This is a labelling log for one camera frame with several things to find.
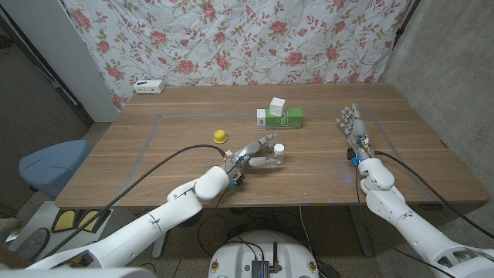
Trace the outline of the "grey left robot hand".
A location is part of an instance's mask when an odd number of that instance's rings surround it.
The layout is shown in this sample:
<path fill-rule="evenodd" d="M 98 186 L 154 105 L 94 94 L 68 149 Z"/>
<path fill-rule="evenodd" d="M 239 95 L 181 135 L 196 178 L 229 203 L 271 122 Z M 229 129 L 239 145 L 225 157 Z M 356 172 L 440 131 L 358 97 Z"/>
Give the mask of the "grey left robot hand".
<path fill-rule="evenodd" d="M 276 138 L 277 133 L 267 134 L 257 141 L 253 141 L 233 154 L 228 154 L 224 171 L 230 181 L 242 175 L 241 168 L 244 165 L 249 167 L 262 167 L 268 164 L 281 166 L 283 159 L 275 154 L 275 144 L 270 140 Z"/>

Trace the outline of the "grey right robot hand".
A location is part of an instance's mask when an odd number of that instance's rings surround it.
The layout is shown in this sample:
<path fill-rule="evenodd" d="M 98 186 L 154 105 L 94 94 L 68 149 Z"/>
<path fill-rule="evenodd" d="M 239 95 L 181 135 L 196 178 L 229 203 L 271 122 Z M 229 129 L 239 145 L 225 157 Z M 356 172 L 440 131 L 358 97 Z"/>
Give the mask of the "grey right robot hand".
<path fill-rule="evenodd" d="M 340 118 L 337 118 L 336 122 L 346 134 L 348 144 L 357 156 L 363 159 L 374 156 L 368 130 L 361 118 L 360 110 L 355 103 L 351 107 L 343 108 Z"/>

